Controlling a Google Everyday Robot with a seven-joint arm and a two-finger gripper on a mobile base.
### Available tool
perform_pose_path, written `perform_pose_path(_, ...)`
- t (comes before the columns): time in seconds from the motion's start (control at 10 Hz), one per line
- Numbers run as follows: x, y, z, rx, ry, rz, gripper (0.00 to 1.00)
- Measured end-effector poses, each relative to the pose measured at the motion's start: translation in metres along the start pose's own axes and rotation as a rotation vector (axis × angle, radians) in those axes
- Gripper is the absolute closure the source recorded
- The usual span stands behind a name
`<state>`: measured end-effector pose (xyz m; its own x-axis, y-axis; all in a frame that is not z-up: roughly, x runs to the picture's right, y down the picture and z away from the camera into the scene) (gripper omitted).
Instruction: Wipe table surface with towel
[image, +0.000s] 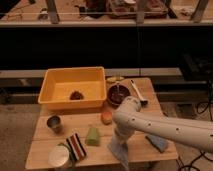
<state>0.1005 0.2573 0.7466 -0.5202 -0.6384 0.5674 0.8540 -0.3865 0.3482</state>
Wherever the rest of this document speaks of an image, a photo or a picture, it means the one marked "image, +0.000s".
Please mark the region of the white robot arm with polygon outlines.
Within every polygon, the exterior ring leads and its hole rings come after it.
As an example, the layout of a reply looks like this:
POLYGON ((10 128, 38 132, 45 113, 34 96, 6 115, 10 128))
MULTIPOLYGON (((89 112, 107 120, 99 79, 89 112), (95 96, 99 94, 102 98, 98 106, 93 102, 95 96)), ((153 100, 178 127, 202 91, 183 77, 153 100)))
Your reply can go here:
POLYGON ((114 111, 115 137, 120 144, 141 131, 213 153, 213 122, 153 116, 140 109, 140 100, 128 96, 114 111))

